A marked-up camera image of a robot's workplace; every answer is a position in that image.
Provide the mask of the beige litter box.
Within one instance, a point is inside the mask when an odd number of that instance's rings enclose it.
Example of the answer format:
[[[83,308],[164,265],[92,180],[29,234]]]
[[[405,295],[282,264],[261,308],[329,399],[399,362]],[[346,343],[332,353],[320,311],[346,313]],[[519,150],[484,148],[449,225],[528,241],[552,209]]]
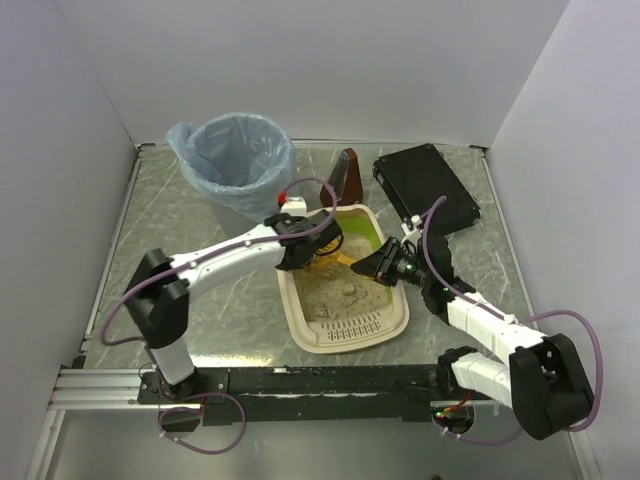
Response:
[[[341,251],[360,260],[377,250],[385,236],[371,209],[365,205],[340,207],[336,221],[344,234]],[[406,328],[410,312],[404,287],[387,287],[391,301],[371,313],[344,320],[307,322],[299,301],[293,272],[277,273],[285,317],[295,343],[320,355],[340,354],[389,341]]]

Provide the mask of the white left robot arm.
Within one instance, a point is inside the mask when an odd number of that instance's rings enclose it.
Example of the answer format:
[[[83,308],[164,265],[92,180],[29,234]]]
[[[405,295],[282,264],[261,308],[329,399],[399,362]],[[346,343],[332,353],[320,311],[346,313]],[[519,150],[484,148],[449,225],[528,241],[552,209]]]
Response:
[[[277,213],[247,232],[216,245],[173,256],[155,249],[143,257],[124,295],[170,399],[203,391],[184,339],[190,304],[253,271],[301,270],[339,248],[342,229],[322,210],[312,216]]]

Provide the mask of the yellow litter scoop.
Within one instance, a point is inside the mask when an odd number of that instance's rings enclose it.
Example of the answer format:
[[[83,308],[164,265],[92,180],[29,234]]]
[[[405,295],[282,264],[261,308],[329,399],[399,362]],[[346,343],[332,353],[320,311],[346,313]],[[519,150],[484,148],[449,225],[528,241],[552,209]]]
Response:
[[[312,260],[312,264],[321,267],[336,263],[350,267],[355,263],[355,260],[341,251],[343,241],[344,238],[339,237],[329,245],[318,250]]]

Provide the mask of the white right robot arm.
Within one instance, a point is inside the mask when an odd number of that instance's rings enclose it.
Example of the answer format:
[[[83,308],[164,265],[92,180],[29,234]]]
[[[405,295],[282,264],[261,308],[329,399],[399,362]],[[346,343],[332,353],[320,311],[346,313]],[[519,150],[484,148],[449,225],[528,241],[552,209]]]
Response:
[[[442,354],[438,364],[447,391],[477,392],[510,408],[536,440],[595,412],[596,396],[572,340],[546,335],[492,306],[456,274],[445,237],[429,235],[418,245],[391,237],[351,269],[384,286],[418,287],[432,314],[489,351],[484,356],[458,347]]]

